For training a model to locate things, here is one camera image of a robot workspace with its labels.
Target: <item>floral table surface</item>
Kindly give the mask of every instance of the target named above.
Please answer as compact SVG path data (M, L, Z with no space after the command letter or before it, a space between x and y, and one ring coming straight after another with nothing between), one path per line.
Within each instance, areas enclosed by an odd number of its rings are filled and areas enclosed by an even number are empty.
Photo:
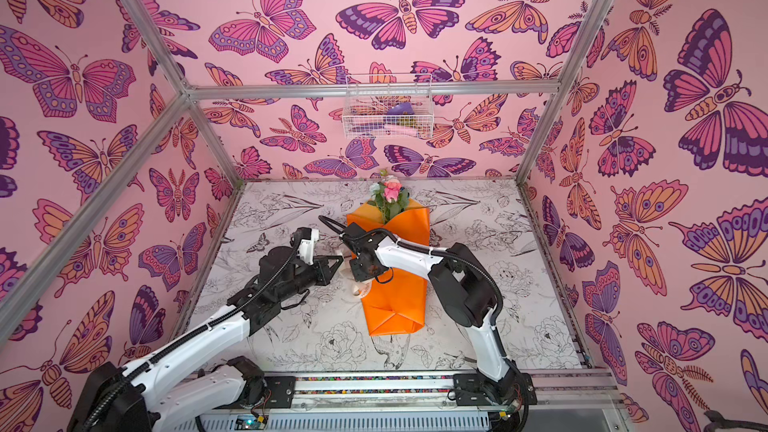
M412 180L403 185L430 207L431 245L466 244L504 293L498 318L520 368L578 368L579 360L528 218L512 180ZM255 182L246 186L190 321L196 326L259 273L259 259L288 245L302 226L319 228L316 254L341 246L317 216L340 222L369 193L369 182ZM370 337L354 281L340 271L327 287L212 362L245 355L264 370L447 370L470 368L475 353L428 286L426 326Z

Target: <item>white wire basket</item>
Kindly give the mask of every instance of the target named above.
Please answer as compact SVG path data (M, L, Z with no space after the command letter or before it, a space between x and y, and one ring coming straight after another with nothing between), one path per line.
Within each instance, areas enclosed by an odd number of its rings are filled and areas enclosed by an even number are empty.
M432 76L392 73L350 74L341 121L344 137L414 137L431 139L435 125Z

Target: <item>wire basket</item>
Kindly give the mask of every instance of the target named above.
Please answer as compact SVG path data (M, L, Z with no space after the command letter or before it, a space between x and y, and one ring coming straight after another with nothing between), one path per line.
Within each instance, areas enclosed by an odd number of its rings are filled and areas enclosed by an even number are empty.
M347 76L341 121L344 137L415 137L431 139L435 124L432 75L393 73Z

